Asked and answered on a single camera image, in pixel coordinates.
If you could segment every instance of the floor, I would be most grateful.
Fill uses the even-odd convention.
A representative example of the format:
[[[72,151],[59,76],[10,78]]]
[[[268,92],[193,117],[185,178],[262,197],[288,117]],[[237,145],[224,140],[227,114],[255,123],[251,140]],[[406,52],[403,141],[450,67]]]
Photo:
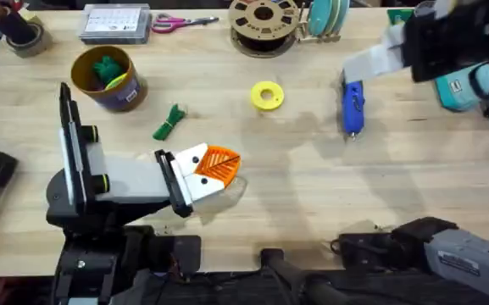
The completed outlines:
[[[164,279],[152,275],[146,283],[146,293],[140,304],[129,305],[286,305],[284,295],[270,273],[230,280],[215,286],[209,284],[228,279],[231,275],[234,276],[198,274],[189,284],[164,284]],[[367,301],[359,304],[489,305],[489,297],[478,291],[417,272],[355,275],[330,271],[325,275],[349,296]],[[20,285],[14,286],[5,305],[48,305],[51,283],[52,278],[49,277],[23,280]]]

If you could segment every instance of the green string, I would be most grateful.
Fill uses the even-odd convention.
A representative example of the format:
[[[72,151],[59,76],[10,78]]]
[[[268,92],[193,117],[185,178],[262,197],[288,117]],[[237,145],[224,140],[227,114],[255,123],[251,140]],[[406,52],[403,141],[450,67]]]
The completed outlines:
[[[176,124],[180,122],[186,113],[180,109],[178,109],[178,104],[174,105],[170,109],[169,117],[165,120],[165,122],[153,133],[152,137],[158,141],[164,141],[169,133],[175,128]]]
[[[119,64],[106,55],[101,58],[100,62],[93,64],[93,70],[105,86],[124,73]]]

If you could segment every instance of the teal object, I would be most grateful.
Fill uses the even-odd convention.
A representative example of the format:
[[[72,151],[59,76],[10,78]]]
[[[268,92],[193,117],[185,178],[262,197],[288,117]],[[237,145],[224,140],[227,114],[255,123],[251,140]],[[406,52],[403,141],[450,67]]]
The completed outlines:
[[[338,18],[336,19],[335,28],[333,30],[334,32],[338,32],[342,29],[347,12],[349,12],[349,2],[350,0],[341,0],[340,12],[338,12]]]
[[[119,64],[110,56],[103,56],[100,63],[93,65],[93,70],[105,86],[124,73]]]
[[[313,36],[320,36],[332,11],[332,0],[314,0],[310,13],[308,14],[308,32]]]
[[[470,85],[469,74],[479,64],[444,75],[435,80],[436,90],[444,108],[452,111],[467,111],[480,103]],[[484,93],[489,92],[489,64],[481,66],[475,75]]]

